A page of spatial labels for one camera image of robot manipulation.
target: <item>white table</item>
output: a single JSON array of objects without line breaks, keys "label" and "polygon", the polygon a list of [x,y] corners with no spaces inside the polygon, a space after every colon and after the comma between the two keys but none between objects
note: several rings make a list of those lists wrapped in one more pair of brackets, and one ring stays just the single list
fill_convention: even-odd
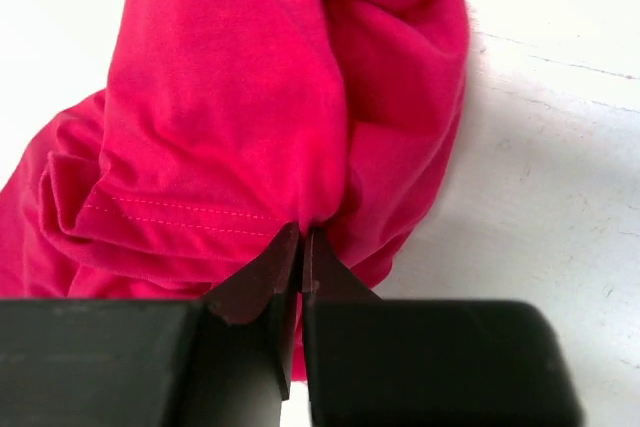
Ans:
[{"label": "white table", "polygon": [[[123,0],[0,0],[0,184],[102,88]],[[640,0],[469,0],[466,117],[437,208],[378,291],[517,298],[592,427],[640,425]],[[306,420],[303,386],[283,425]]]}]

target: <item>black clamp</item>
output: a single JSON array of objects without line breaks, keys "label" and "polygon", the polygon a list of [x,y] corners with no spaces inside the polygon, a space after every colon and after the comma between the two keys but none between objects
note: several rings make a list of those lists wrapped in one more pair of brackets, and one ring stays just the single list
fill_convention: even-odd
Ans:
[{"label": "black clamp", "polygon": [[316,427],[581,425],[536,309],[382,300],[288,224],[200,300],[0,302],[0,426],[276,427],[300,294]]}]

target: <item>pink t-shirt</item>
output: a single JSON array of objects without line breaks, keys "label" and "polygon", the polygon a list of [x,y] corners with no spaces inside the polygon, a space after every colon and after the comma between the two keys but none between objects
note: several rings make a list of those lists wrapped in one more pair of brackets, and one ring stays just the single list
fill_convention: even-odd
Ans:
[{"label": "pink t-shirt", "polygon": [[0,193],[0,296],[197,297],[288,221],[377,284],[441,184],[468,46],[464,0],[126,0],[106,89]]}]

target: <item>pink fabric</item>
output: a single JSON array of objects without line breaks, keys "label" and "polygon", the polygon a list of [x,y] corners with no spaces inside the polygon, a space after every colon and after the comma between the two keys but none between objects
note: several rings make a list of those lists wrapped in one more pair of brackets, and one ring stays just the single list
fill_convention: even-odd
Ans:
[{"label": "pink fabric", "polygon": [[0,295],[196,297],[292,220],[377,284],[435,199],[468,42],[464,0],[126,0],[106,89],[0,194]]}]

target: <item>pink thread stitching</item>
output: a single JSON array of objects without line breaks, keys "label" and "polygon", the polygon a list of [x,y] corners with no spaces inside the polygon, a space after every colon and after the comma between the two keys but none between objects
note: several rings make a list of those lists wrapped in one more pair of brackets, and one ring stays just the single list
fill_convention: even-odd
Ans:
[{"label": "pink thread stitching", "polygon": [[173,208],[177,208],[177,209],[192,210],[194,212],[208,212],[210,214],[232,215],[234,217],[246,217],[248,219],[260,219],[260,220],[272,220],[272,221],[276,220],[273,217],[265,217],[265,216],[262,216],[262,215],[250,215],[250,214],[242,214],[240,212],[229,212],[229,211],[226,211],[226,210],[205,209],[205,208],[202,208],[202,207],[191,207],[191,206],[188,206],[188,205],[171,204],[171,203],[168,203],[168,202],[152,202],[150,200],[125,199],[125,198],[122,198],[122,197],[111,197],[111,200],[119,200],[119,201],[122,201],[122,202],[132,202],[132,203],[136,203],[136,204],[158,205],[158,206],[161,206],[161,207],[173,207]]},{"label": "pink thread stitching", "polygon": [[[103,209],[102,207],[98,207],[98,206],[95,206],[95,205],[86,204],[85,207],[88,207],[90,209],[100,210],[100,211],[106,212],[108,214],[116,214],[112,210]],[[154,224],[170,225],[170,226],[175,226],[175,227],[188,227],[188,228],[193,228],[193,229],[204,229],[204,230],[211,230],[213,232],[223,232],[223,233],[227,233],[227,234],[257,235],[257,236],[260,236],[260,237],[266,237],[266,236],[269,235],[269,234],[263,234],[261,232],[248,232],[246,230],[232,230],[232,229],[217,229],[215,227],[210,227],[208,225],[181,224],[179,222],[169,222],[169,221],[166,221],[166,220],[159,220],[159,219],[147,219],[147,218],[144,218],[144,217],[133,217],[133,216],[124,215],[124,214],[120,214],[120,216],[125,218],[125,219],[136,220],[136,221],[139,221],[139,222],[152,222]]]}]

